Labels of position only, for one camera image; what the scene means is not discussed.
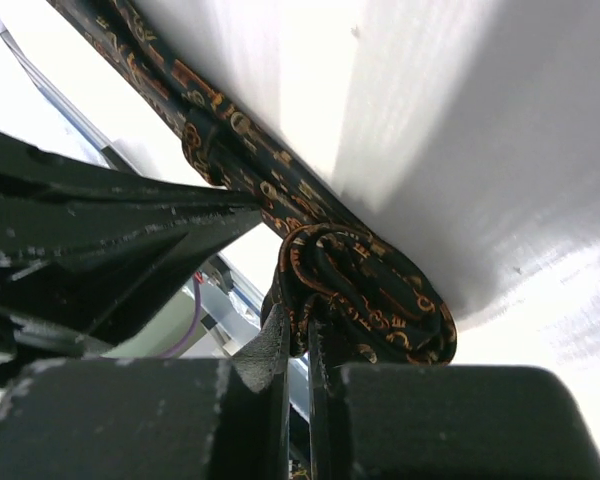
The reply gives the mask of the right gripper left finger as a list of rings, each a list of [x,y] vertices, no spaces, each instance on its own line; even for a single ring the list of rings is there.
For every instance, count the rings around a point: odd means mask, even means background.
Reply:
[[[54,359],[0,402],[0,479],[285,479],[289,322],[229,359]]]

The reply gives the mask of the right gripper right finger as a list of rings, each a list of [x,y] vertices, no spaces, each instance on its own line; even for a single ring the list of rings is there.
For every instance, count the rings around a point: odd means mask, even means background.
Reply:
[[[315,479],[600,479],[566,386],[525,366],[349,362],[309,328]]]

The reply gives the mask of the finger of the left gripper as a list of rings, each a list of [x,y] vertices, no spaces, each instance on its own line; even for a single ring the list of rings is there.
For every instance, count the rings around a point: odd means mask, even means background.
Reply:
[[[0,199],[0,317],[116,345],[259,222],[249,204]]]
[[[161,182],[43,151],[0,132],[0,194],[52,203],[69,201],[175,203],[256,210],[254,197]]]

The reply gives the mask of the dark key-patterned tie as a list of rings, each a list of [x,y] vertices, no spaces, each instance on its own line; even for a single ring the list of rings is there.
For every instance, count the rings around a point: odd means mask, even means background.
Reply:
[[[320,321],[372,363],[453,359],[456,325],[424,273],[181,59],[133,2],[57,1],[54,8],[175,133],[208,184],[258,203],[281,239],[265,303],[287,316],[293,356],[308,351],[310,324]]]

